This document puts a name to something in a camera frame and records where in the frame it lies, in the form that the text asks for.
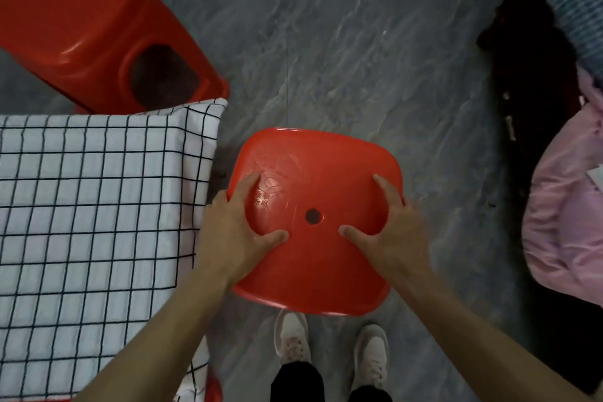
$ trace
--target leg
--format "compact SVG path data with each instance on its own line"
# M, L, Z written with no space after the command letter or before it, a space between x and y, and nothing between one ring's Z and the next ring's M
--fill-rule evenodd
M385 391L389 349L385 331L376 324L360 331L354 347L354 382L349 402L391 402Z
M270 390L271 402L324 402L323 379L310 362L306 317L282 310L274 328L274 345L282 366Z

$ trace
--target gray marble floor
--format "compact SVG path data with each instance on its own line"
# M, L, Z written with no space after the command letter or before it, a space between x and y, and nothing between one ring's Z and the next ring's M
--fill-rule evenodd
M520 212L486 60L475 46L501 0L163 1L231 85L217 170L228 176L243 142L268 126L380 144L398 160L406 194L425 210L440 273L474 311L534 349L529 278L517 242ZM0 111L71 108L0 53ZM210 350L227 402L268 399L279 368L275 315L230 295L213 322ZM395 401L475 399L392 293L364 318L309 318L328 401L347 398L353 342L369 321L388 333Z

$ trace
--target red plastic stool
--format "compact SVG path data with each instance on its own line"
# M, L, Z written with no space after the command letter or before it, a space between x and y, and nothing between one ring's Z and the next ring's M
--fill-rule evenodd
M259 234L285 229L290 239L272 250L236 291L241 296L298 312L368 313L389 285L360 251L338 233L349 224L377 234L388 205L377 173L402 194L402 174L394 157L366 141L328 132L266 129L243 146L230 180L260 171L246 215Z
M0 0L0 47L92 113L229 95L160 0Z

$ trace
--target white sneaker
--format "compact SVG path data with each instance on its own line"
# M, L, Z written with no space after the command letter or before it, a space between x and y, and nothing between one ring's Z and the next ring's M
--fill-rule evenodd
M274 326L274 347L282 364L310 362L308 328L303 313L281 310Z
M385 389L389 348L385 331L376 324L360 331L354 346L354 382L351 390L361 386Z

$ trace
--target pink fabric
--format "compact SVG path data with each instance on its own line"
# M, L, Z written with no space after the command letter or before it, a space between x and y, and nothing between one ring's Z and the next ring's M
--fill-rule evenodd
M603 306L603 193L586 172L603 164L603 94L578 68L588 103L543 154L524 215L524 254L542 285Z

